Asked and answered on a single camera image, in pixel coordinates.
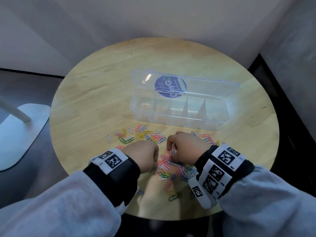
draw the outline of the left hand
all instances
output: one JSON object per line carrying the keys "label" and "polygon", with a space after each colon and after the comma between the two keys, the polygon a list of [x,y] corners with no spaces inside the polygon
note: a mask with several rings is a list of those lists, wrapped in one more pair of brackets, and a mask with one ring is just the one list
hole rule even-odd
{"label": "left hand", "polygon": [[136,141],[122,149],[140,168],[140,174],[157,169],[159,147],[152,141]]}

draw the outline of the hand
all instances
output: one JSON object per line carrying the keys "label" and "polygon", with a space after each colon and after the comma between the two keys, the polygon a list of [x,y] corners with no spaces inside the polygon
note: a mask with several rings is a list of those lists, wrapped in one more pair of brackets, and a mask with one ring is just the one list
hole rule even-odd
{"label": "hand", "polygon": [[168,137],[168,151],[172,149],[172,145],[177,152],[170,155],[169,160],[173,162],[182,162],[191,166],[195,165],[195,162],[200,156],[211,147],[209,142],[182,131],[177,131],[175,135],[170,135]]}
{"label": "hand", "polygon": [[152,141],[136,141],[122,149],[140,168],[140,174],[157,169],[158,145]]}

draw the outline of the black wrist strap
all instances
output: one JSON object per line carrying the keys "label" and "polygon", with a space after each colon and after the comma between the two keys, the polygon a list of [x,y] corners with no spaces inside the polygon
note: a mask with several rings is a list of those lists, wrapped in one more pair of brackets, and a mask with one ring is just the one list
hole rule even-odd
{"label": "black wrist strap", "polygon": [[228,175],[230,175],[232,178],[228,182],[228,184],[225,187],[225,190],[221,193],[220,197],[225,195],[231,186],[238,180],[246,177],[249,175],[253,170],[254,170],[254,165],[248,160],[244,160],[243,163],[235,170],[231,170],[228,168],[227,165],[222,163],[219,159],[214,157],[212,153],[218,148],[219,146],[217,145],[212,145],[206,152],[204,152],[201,157],[196,161],[195,167],[197,171],[199,172],[199,175],[196,176],[197,180],[199,180],[201,173],[203,171],[203,167],[205,166],[206,162],[210,159],[211,161],[214,162],[215,165],[217,165],[220,169],[225,171]]}
{"label": "black wrist strap", "polygon": [[123,201],[127,206],[137,191],[140,168],[130,157],[108,175],[93,163],[89,164],[83,171],[106,195],[114,207],[119,206]]}

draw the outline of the wood grain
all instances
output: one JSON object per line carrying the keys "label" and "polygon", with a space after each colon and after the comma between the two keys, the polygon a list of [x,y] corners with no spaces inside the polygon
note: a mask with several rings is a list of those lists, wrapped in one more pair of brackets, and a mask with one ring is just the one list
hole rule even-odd
{"label": "wood grain", "polygon": [[[140,122],[129,109],[135,88],[130,72],[155,69],[177,75],[224,79],[240,83],[225,98],[229,121],[219,131],[203,131],[148,123],[150,130],[168,136],[176,131],[209,133],[226,142],[250,161],[270,169],[279,144],[279,126],[273,105],[258,81],[240,64],[212,48],[181,39],[141,38],[105,47],[82,60],[60,84],[53,99],[50,125],[53,146],[68,174],[82,170],[88,160],[121,144],[114,131],[135,129]],[[112,141],[108,143],[106,134]],[[165,153],[166,142],[159,144]],[[174,181],[182,198],[172,202],[164,191],[165,180],[143,174],[137,195],[127,213],[157,220],[198,218],[220,211],[202,209],[190,200],[188,184]]]}

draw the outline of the right hand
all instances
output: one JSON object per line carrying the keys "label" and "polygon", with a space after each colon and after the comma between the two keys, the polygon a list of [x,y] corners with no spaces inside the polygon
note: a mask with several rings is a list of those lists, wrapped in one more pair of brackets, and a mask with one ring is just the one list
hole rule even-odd
{"label": "right hand", "polygon": [[191,166],[195,165],[200,156],[211,147],[209,142],[182,131],[177,131],[175,135],[168,137],[168,151],[171,151],[172,145],[177,152],[170,155],[169,160],[172,162],[182,162]]}

